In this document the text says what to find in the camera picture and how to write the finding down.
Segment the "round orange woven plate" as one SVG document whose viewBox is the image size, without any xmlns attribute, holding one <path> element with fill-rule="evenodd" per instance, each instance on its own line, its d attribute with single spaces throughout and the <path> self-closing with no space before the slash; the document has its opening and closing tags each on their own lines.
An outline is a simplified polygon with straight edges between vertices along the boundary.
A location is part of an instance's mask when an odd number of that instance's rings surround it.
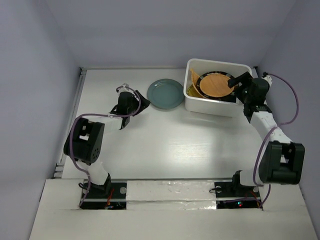
<svg viewBox="0 0 320 240">
<path fill-rule="evenodd" d="M 205 76 L 199 83 L 200 90 L 209 97 L 221 98 L 230 95 L 235 87 L 228 87 L 230 78 L 222 74 Z"/>
</svg>

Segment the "striped rim round plate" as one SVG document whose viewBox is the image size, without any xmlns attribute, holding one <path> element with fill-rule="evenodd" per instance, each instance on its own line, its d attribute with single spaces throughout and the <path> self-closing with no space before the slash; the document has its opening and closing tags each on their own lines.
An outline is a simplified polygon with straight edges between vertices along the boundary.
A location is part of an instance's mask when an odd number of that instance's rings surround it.
<svg viewBox="0 0 320 240">
<path fill-rule="evenodd" d="M 238 87 L 228 86 L 234 77 L 223 71 L 210 71 L 200 75 L 193 81 L 195 90 L 204 98 L 217 101 L 235 102 L 234 90 Z"/>
</svg>

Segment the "orange fish-shaped woven basket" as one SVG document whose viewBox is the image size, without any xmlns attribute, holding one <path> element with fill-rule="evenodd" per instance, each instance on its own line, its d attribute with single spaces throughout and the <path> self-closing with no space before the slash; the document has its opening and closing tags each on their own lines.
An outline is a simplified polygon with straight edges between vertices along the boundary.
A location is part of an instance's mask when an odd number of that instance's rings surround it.
<svg viewBox="0 0 320 240">
<path fill-rule="evenodd" d="M 189 71 L 191 73 L 192 85 L 193 85 L 194 89 L 197 91 L 197 81 L 200 76 L 192 68 Z"/>
</svg>

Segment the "green yellow bamboo tray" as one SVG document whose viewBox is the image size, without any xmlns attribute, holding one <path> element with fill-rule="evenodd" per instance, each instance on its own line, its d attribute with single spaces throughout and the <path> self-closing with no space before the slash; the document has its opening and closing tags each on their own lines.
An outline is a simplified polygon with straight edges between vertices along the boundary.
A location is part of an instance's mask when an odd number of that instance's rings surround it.
<svg viewBox="0 0 320 240">
<path fill-rule="evenodd" d="M 200 98 L 203 99 L 204 97 L 197 91 L 197 89 L 191 85 L 187 91 L 186 91 L 187 95 L 193 98 Z"/>
</svg>

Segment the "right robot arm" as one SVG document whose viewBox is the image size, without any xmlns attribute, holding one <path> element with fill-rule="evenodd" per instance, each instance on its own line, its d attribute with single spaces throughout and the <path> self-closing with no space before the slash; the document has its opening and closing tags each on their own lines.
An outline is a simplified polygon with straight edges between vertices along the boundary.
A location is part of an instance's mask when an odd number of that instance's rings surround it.
<svg viewBox="0 0 320 240">
<path fill-rule="evenodd" d="M 262 139 L 253 170 L 238 170 L 232 177 L 230 190 L 242 196 L 249 188 L 264 184 L 297 185 L 301 180 L 305 147 L 293 142 L 276 123 L 266 96 L 273 74 L 264 72 L 254 78 L 249 72 L 228 80 L 228 87 L 236 87 L 235 96 L 243 103 L 243 113 Z"/>
</svg>

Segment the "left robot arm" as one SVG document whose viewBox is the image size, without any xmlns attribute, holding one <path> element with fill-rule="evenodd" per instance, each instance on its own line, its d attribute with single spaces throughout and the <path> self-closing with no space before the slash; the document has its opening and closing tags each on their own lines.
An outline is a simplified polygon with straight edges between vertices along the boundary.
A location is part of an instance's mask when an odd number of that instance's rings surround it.
<svg viewBox="0 0 320 240">
<path fill-rule="evenodd" d="M 124 129 L 131 117 L 150 105 L 150 101 L 138 90 L 125 87 L 117 92 L 117 104 L 109 113 L 84 113 L 74 120 L 63 147 L 64 154 L 88 177 L 88 182 L 81 183 L 80 188 L 101 198 L 108 196 L 111 191 L 111 176 L 99 160 L 104 132 Z"/>
</svg>

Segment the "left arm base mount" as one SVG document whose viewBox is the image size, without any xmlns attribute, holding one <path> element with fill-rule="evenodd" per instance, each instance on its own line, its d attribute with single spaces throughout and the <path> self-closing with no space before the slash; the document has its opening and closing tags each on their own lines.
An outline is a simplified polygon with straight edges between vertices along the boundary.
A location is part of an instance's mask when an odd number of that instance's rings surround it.
<svg viewBox="0 0 320 240">
<path fill-rule="evenodd" d="M 83 203 L 82 210 L 126 210 L 127 182 L 111 182 L 109 193 L 99 192 L 91 187 Z"/>
</svg>

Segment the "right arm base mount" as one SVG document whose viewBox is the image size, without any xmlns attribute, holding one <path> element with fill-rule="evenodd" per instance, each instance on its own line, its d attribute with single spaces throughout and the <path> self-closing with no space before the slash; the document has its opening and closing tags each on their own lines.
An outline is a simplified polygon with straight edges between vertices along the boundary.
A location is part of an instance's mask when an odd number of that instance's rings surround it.
<svg viewBox="0 0 320 240">
<path fill-rule="evenodd" d="M 231 181 L 216 181 L 209 190 L 215 194 L 217 209 L 260 209 L 261 197 L 253 186 L 236 186 Z"/>
</svg>

